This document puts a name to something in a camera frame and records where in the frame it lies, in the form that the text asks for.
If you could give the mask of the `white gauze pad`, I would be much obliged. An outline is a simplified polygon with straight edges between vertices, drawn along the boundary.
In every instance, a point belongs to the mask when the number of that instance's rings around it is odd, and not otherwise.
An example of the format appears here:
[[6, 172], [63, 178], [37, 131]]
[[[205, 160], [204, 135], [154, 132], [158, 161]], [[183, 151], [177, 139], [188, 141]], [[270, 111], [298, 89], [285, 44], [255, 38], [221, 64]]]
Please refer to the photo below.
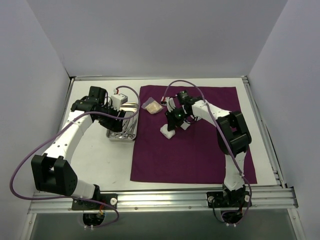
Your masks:
[[185, 131], [188, 129], [188, 127], [190, 126], [191, 124], [187, 121], [184, 121], [182, 124], [181, 124], [181, 128]]
[[168, 139], [170, 140], [175, 134], [175, 130], [168, 130], [168, 124], [163, 125], [160, 128], [160, 132]]

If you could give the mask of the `steel instrument tray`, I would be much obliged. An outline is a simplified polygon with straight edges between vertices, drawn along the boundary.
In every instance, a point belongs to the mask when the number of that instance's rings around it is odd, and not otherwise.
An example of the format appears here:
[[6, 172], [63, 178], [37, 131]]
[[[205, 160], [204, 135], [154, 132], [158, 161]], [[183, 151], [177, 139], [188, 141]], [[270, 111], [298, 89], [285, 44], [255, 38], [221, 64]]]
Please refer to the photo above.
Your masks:
[[138, 103], [136, 102], [126, 102], [121, 106], [121, 110], [125, 112], [125, 119], [122, 124], [122, 132], [113, 132], [111, 130], [106, 131], [106, 137], [112, 142], [123, 142], [129, 143], [133, 142], [137, 136], [137, 126], [138, 126], [138, 114], [131, 117], [138, 111]]

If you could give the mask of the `clear bag of cotton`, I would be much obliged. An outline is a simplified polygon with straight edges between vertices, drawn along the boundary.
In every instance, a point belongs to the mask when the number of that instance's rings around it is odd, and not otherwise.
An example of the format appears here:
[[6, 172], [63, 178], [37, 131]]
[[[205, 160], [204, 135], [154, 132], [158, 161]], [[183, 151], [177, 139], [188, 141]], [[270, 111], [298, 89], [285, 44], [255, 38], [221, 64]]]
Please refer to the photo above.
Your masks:
[[153, 97], [149, 97], [148, 100], [142, 104], [142, 109], [153, 115], [162, 111], [163, 106]]

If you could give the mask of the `purple surgical cloth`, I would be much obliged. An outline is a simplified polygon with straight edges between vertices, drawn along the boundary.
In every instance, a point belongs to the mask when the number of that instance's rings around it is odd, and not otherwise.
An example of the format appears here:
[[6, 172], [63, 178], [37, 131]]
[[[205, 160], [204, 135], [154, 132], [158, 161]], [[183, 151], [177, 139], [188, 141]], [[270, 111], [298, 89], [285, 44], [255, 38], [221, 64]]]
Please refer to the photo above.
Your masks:
[[[236, 87], [199, 87], [211, 104], [229, 111], [240, 111]], [[166, 86], [145, 85], [139, 97], [145, 103], [150, 97], [161, 100]], [[134, 143], [130, 180], [147, 183], [222, 184], [225, 178], [225, 155], [217, 140], [217, 130], [199, 120], [187, 130], [180, 127], [167, 139], [161, 127], [167, 123], [166, 108], [156, 114], [139, 111], [137, 137]], [[255, 168], [248, 149], [244, 175], [257, 184]]]

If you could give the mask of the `steel forceps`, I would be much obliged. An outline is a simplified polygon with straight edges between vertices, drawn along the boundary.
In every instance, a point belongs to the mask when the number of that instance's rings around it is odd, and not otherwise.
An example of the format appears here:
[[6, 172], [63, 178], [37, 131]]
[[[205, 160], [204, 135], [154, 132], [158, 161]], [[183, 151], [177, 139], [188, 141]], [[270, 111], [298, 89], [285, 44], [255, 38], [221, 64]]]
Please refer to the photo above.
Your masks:
[[132, 123], [127, 128], [127, 137], [129, 139], [131, 139], [134, 136], [136, 125], [137, 125], [137, 118], [132, 118]]
[[114, 131], [109, 131], [108, 137], [110, 139], [119, 139], [123, 136], [123, 132], [114, 132]]

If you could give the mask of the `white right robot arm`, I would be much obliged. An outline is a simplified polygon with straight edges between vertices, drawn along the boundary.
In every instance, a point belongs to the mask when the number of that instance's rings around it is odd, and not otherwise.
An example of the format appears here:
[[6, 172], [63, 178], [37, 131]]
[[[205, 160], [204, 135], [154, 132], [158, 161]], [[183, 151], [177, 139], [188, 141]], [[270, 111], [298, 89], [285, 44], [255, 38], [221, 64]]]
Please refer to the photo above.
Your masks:
[[234, 206], [240, 201], [239, 189], [245, 185], [244, 161], [252, 142], [252, 137], [245, 118], [240, 111], [221, 109], [209, 103], [204, 97], [191, 97], [187, 91], [179, 92], [175, 98], [162, 97], [161, 104], [166, 106], [167, 123], [160, 128], [160, 132], [171, 139], [177, 128], [186, 130], [192, 123], [204, 120], [216, 128], [217, 142], [225, 155], [225, 177], [222, 193], [223, 203]]

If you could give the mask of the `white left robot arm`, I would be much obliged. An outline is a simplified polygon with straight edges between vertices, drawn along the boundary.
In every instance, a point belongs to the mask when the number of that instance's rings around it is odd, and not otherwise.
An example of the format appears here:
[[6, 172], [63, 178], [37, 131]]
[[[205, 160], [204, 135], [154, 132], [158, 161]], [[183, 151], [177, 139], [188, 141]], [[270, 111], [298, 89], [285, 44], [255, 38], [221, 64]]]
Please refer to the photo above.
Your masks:
[[125, 111], [121, 106], [128, 97], [118, 90], [107, 96], [104, 88], [92, 86], [87, 96], [76, 100], [70, 109], [64, 131], [44, 151], [31, 160], [31, 169], [37, 190], [57, 195], [83, 198], [83, 204], [90, 210], [100, 206], [98, 186], [78, 178], [72, 169], [71, 158], [86, 130], [98, 123], [113, 132], [123, 130]]

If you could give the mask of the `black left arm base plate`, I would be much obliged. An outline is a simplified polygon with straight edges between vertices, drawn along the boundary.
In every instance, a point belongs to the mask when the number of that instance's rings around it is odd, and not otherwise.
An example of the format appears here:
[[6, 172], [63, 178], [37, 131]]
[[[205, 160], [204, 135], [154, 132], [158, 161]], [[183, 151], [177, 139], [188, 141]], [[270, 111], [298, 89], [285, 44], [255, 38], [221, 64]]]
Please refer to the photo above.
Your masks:
[[101, 193], [97, 199], [74, 199], [71, 209], [73, 211], [95, 211], [116, 209], [118, 204], [118, 194]]

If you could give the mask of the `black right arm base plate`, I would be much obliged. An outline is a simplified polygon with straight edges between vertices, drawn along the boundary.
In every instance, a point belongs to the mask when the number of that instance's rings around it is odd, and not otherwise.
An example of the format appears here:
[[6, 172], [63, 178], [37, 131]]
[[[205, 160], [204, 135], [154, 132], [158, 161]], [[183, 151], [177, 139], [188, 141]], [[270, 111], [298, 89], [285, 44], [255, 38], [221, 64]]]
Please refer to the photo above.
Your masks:
[[251, 207], [248, 191], [211, 191], [206, 193], [209, 208], [244, 208]]

